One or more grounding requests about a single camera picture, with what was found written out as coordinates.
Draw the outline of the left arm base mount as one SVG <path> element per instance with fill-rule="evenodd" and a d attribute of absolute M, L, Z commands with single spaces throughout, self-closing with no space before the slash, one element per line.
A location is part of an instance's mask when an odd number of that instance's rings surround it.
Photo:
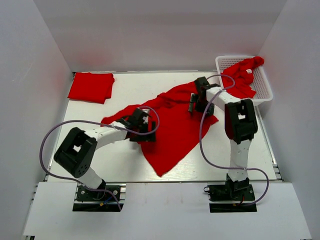
<path fill-rule="evenodd" d="M 107 184 L 105 188 L 112 192 L 116 197 L 120 208 L 125 203 L 126 185 L 122 184 Z M 73 202 L 73 212 L 97 212 L 119 213 L 121 209 L 115 198 L 109 192 L 93 192 L 85 189 L 82 185 L 78 185 L 75 192 Z"/>

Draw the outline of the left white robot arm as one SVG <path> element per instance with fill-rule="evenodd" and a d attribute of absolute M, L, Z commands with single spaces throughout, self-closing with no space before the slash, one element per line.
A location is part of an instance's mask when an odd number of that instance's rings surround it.
<path fill-rule="evenodd" d="M 99 200 L 105 196 L 106 182 L 91 168 L 95 152 L 118 141 L 155 142 L 160 118 L 151 120 L 152 108 L 138 107 L 112 123 L 82 130 L 72 128 L 54 154 L 54 161 L 71 174 L 75 181 L 88 188 L 88 193 Z"/>

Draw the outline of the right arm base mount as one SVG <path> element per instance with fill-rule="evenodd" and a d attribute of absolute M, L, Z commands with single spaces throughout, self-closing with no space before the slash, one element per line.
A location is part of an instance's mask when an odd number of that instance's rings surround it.
<path fill-rule="evenodd" d="M 225 184 L 211 184 L 203 188 L 208 194 L 210 213 L 255 213 L 256 204 L 247 205 L 254 202 L 255 194 L 251 184 L 247 189 L 236 191 L 231 195 Z"/>

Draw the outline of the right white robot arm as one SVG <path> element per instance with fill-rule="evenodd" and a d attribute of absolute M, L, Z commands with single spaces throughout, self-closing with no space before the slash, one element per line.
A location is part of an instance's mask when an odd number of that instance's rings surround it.
<path fill-rule="evenodd" d="M 196 93 L 191 94 L 189 112 L 202 113 L 199 127 L 199 144 L 202 144 L 202 129 L 205 117 L 214 114 L 215 107 L 224 112 L 224 130 L 230 140 L 230 165 L 225 182 L 226 195 L 236 200 L 248 190 L 249 148 L 258 131 L 254 104 L 251 99 L 240 99 L 218 84 L 210 84 L 206 77 L 194 81 Z"/>

